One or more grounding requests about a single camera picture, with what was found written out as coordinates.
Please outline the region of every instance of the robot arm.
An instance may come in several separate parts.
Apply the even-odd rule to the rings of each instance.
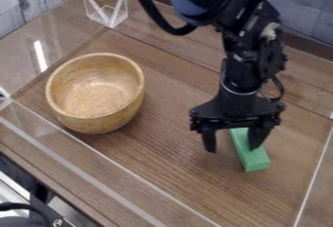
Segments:
[[[276,74],[285,69],[280,15],[267,0],[170,0],[187,21],[174,28],[152,0],[140,0],[148,14],[174,35],[191,33],[197,26],[213,25],[223,33],[227,59],[216,98],[191,110],[192,130],[204,135],[207,149],[216,151],[215,133],[221,129],[249,128],[251,148],[263,145],[280,125],[284,86]],[[259,96],[263,83],[272,80],[281,96]]]

